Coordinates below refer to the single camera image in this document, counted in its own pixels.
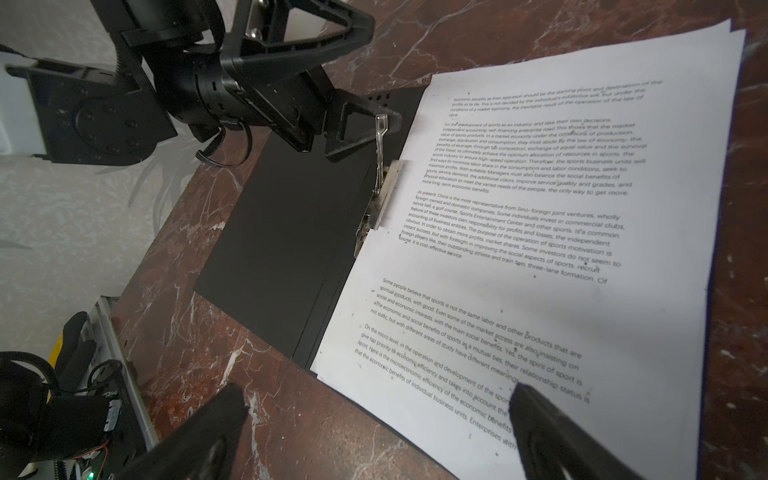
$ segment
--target paper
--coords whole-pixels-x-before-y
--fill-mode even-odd
[[[533,385],[646,478],[694,478],[744,33],[432,79],[312,370],[462,480],[525,478]]]

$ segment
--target white wallpaper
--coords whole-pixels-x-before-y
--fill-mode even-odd
[[[218,0],[227,28],[236,0]],[[298,15],[286,39],[323,21]],[[3,0],[0,44],[29,57],[112,69],[114,46],[89,0]],[[61,327],[119,296],[199,162],[178,136],[130,167],[0,157],[0,351],[48,358]]]

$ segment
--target marble table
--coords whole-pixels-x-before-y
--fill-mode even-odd
[[[681,33],[727,18],[746,47],[723,180],[707,340],[701,472],[768,478],[768,2],[765,0],[351,0],[373,42],[326,66],[359,94],[500,65]],[[250,416],[233,478],[451,478],[352,403],[193,292],[268,135],[234,170],[198,168],[114,310],[160,436],[225,382]],[[227,138],[235,161],[242,139]]]

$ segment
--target robotic arm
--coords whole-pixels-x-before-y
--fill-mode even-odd
[[[321,66],[373,36],[373,17],[337,0],[238,0],[228,33],[215,0],[91,3],[114,43],[116,71],[25,58],[8,49],[0,53],[0,84],[19,93],[5,95],[6,104],[0,104],[0,154],[135,164],[176,135],[169,113],[200,142],[213,138],[197,157],[221,167],[229,165],[209,155],[227,129],[245,130],[249,152],[251,125],[271,128],[297,151],[309,151],[322,134],[326,156],[338,161],[376,140],[374,129],[345,137],[351,113],[387,115],[389,132],[400,128],[397,112],[335,89]],[[286,42],[292,8],[343,29]],[[202,45],[207,30],[214,43]],[[24,109],[26,123],[12,119]],[[35,117],[38,130],[30,128]]]

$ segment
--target metal binder clip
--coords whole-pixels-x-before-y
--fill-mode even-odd
[[[385,114],[376,115],[376,185],[371,194],[366,214],[362,216],[360,226],[357,228],[357,244],[355,245],[355,258],[357,258],[362,242],[365,241],[368,232],[376,230],[384,217],[384,210],[395,182],[400,175],[400,161],[393,160],[388,166],[384,166],[384,134],[389,129],[389,122]]]
[[[385,114],[376,115],[376,189],[373,196],[378,196],[384,184],[384,134],[389,130],[389,121]]]

